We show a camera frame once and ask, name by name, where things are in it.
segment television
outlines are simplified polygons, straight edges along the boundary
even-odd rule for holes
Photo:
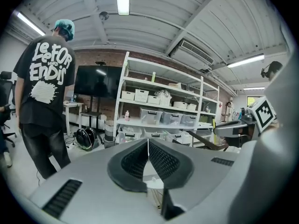
[[[74,94],[116,99],[122,67],[80,65]]]

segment white floor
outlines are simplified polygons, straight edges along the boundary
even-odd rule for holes
[[[6,125],[8,125],[10,129],[6,128],[4,133],[16,132],[17,138],[15,138],[13,135],[10,136],[10,139],[15,142],[15,148],[12,147],[11,143],[7,142],[7,147],[13,160],[12,167],[7,168],[3,156],[0,155],[0,168],[3,171],[3,175],[10,188],[13,188],[17,190],[19,193],[23,194],[24,196],[29,197],[38,188],[38,178],[40,179],[40,185],[45,180],[41,177],[39,173],[37,173],[37,169],[25,148],[23,139],[21,135],[18,133],[17,128],[15,127],[15,116],[12,116],[12,119],[7,121]],[[71,126],[72,134],[77,129],[78,127]],[[102,149],[104,149],[104,145],[100,145],[92,152]],[[88,155],[89,153],[90,152],[83,151],[78,146],[71,146],[71,148],[68,148],[68,154],[71,161],[74,161],[75,159],[83,155]],[[56,170],[59,171],[60,167],[53,156],[50,157],[50,161],[52,162]],[[147,162],[143,174],[143,181],[148,184],[148,188],[158,189],[157,191],[159,193],[162,193],[163,188],[161,188],[161,186],[163,186],[163,183],[161,184],[162,181],[159,179],[150,161]],[[154,205],[155,203],[157,203],[153,199],[153,195],[148,195],[148,198]]]

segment shoe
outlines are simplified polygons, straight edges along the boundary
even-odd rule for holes
[[[10,168],[13,165],[13,162],[11,161],[9,152],[4,152],[3,155],[4,155],[6,166]]]

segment air conditioner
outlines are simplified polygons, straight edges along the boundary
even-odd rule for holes
[[[196,70],[211,70],[214,60],[202,49],[183,40],[171,53],[170,57]]]

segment ceiling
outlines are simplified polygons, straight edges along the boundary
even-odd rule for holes
[[[117,0],[24,0],[17,10],[47,34],[56,20],[73,20],[74,49],[126,49],[169,59],[186,39],[214,59],[207,76],[227,90],[267,86],[261,68],[287,60],[280,19],[268,0],[130,0],[128,16],[118,15]],[[104,22],[102,11],[110,15]],[[15,16],[7,32],[25,43],[39,36]],[[261,53],[263,61],[226,67]]]

